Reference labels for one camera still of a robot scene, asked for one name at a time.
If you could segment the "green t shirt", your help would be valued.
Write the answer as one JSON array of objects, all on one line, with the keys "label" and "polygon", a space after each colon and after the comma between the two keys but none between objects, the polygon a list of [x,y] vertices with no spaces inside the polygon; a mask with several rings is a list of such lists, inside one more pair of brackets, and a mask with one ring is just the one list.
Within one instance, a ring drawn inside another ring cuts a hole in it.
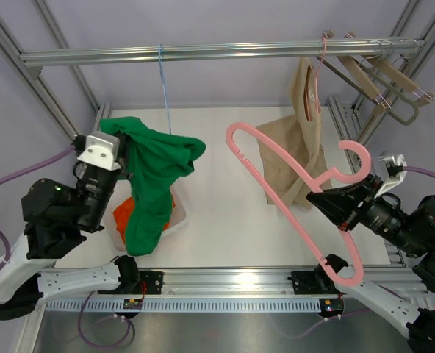
[{"label": "green t shirt", "polygon": [[206,144],[158,132],[134,116],[103,120],[101,131],[127,137],[126,170],[132,174],[134,209],[126,225],[126,250],[135,257],[150,254],[172,216],[171,186],[194,172],[194,162],[206,151]]}]

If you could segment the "pink hanger with green shirt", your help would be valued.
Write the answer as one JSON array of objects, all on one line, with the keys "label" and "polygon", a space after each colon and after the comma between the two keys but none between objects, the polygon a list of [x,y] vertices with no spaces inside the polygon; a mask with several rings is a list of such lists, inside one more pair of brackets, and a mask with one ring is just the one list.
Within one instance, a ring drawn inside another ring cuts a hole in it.
[{"label": "pink hanger with green shirt", "polygon": [[321,185],[330,179],[335,179],[338,182],[345,184],[355,184],[361,182],[370,173],[371,168],[371,155],[369,151],[360,143],[354,140],[342,140],[338,142],[338,147],[341,150],[351,151],[358,155],[360,159],[359,170],[354,174],[344,174],[339,169],[331,167],[321,173],[317,177],[312,177],[312,175],[296,160],[292,157],[288,151],[283,149],[274,140],[272,140],[267,135],[263,134],[261,131],[255,127],[245,123],[245,122],[235,122],[230,124],[226,129],[226,144],[230,151],[235,155],[235,157],[244,165],[244,167],[250,172],[253,178],[259,183],[264,192],[273,200],[275,206],[279,208],[288,222],[292,225],[294,230],[300,235],[303,242],[315,256],[321,268],[325,271],[327,276],[336,285],[342,285],[345,287],[353,287],[359,285],[364,278],[364,267],[362,264],[362,259],[359,256],[359,252],[356,248],[356,244],[353,241],[350,233],[348,231],[340,230],[339,233],[345,243],[345,246],[351,256],[353,261],[353,274],[351,277],[344,278],[338,275],[332,266],[328,264],[326,258],[323,257],[322,252],[318,249],[316,243],[311,239],[308,232],[301,226],[297,218],[292,214],[288,206],[279,197],[277,192],[271,188],[270,184],[265,180],[265,178],[258,172],[250,160],[246,159],[244,154],[241,153],[239,147],[234,142],[234,133],[237,130],[242,130],[250,136],[256,138],[261,143],[265,144],[271,151],[276,153],[292,170],[298,175],[298,181],[293,184],[293,186],[288,190],[285,198],[290,197],[290,193],[293,191],[298,193],[298,187],[301,185],[306,185],[310,191],[314,193],[321,193]]}]

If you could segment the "orange t shirt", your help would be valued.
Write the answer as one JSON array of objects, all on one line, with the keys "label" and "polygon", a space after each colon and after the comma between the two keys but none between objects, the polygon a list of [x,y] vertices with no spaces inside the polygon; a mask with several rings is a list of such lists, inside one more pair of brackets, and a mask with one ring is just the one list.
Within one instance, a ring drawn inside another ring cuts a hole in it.
[{"label": "orange t shirt", "polygon": [[[176,209],[177,203],[175,202],[174,196],[171,196],[170,200],[171,200],[171,210],[173,213],[173,211]],[[120,237],[125,244],[126,244],[126,229],[128,226],[128,222],[132,216],[134,207],[135,207],[135,203],[131,196],[127,198],[122,204],[117,206],[112,212],[116,224],[116,230],[120,234]],[[171,220],[171,216],[169,217],[168,221],[164,224],[162,228],[162,232],[170,228],[170,220]]]}]

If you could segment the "beige t shirt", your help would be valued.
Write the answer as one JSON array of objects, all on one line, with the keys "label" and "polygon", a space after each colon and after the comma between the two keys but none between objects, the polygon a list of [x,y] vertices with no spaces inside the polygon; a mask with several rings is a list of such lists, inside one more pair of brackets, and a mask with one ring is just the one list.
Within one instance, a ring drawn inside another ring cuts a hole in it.
[{"label": "beige t shirt", "polygon": [[[309,58],[300,58],[289,91],[294,113],[259,125],[257,129],[288,151],[315,178],[327,170],[327,165],[321,145],[322,110],[317,114],[312,103],[314,73],[315,69]],[[308,104],[304,99],[305,88],[310,89],[311,94],[311,101]],[[309,109],[312,121],[307,120]],[[264,178],[271,188],[287,206],[294,204],[307,210],[311,209],[312,204],[306,200],[310,189],[306,185],[299,186],[298,193],[292,191],[290,197],[285,198],[288,190],[298,181],[298,175],[265,144],[258,142],[258,146]]]}]

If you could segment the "light blue wire hanger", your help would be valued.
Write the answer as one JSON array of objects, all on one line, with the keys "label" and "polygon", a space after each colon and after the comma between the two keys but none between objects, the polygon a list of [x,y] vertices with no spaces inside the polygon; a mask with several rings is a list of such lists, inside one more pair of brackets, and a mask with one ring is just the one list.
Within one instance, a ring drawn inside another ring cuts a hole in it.
[{"label": "light blue wire hanger", "polygon": [[165,113],[167,117],[168,122],[168,132],[170,135],[172,135],[173,129],[172,129],[172,119],[170,116],[170,108],[168,104],[168,91],[167,91],[167,85],[166,85],[166,79],[165,79],[165,70],[163,66],[163,45],[159,44],[158,47],[158,63],[159,63],[159,75],[161,79],[162,84],[162,94],[164,99],[164,106],[165,106]]}]

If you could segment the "pink hanger with beige shirt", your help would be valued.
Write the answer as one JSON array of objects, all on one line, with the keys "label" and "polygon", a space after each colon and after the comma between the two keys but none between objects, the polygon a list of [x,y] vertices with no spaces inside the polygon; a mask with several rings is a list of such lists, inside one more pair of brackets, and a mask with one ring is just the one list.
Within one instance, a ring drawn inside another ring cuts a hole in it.
[{"label": "pink hanger with beige shirt", "polygon": [[[319,90],[318,90],[318,87],[319,87],[318,86],[318,78],[319,78],[319,75],[320,75],[322,64],[324,63],[325,58],[326,58],[327,41],[328,41],[328,35],[327,34],[322,34],[322,36],[321,36],[321,43],[323,43],[323,52],[322,52],[322,56],[319,59],[319,64],[317,66],[317,69],[315,70],[315,73],[314,73],[314,94],[313,94],[314,100],[312,101],[312,103],[314,103],[314,105],[315,105],[315,111],[316,111],[317,114],[320,114],[320,112],[321,112],[320,100],[319,100]],[[311,101],[310,98],[311,98],[310,89],[305,88],[305,91],[304,91],[305,103],[308,104]],[[312,114],[310,112],[310,109],[308,110],[308,118],[307,118],[307,120],[308,121],[312,121],[313,120]]]}]

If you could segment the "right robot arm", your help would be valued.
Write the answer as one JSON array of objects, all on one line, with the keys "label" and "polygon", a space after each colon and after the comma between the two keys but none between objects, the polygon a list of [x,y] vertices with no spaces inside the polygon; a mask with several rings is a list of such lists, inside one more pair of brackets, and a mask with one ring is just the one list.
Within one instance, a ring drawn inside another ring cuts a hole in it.
[{"label": "right robot arm", "polygon": [[[400,208],[400,199],[382,193],[382,186],[381,178],[370,174],[356,184],[311,192],[306,198],[339,229],[348,231],[362,225],[418,259],[412,271],[435,299],[435,195],[423,198],[417,209],[407,214]],[[341,285],[341,276],[332,267],[320,269],[314,277],[321,291],[337,288],[388,321],[413,352],[435,352],[435,310],[409,304],[367,279],[354,286]]]}]

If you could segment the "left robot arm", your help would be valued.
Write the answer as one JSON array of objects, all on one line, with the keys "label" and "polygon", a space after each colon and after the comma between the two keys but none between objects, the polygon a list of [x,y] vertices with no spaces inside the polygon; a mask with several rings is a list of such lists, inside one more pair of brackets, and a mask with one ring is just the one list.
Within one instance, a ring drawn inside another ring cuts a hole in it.
[{"label": "left robot arm", "polygon": [[23,233],[14,244],[0,230],[5,253],[0,257],[0,321],[33,312],[37,306],[68,294],[95,291],[128,294],[140,284],[133,257],[122,255],[96,268],[56,272],[50,266],[103,230],[101,220],[117,181],[126,170],[129,138],[115,132],[77,135],[65,151],[4,176],[0,186],[75,153],[76,185],[52,179],[36,181],[22,198]]}]

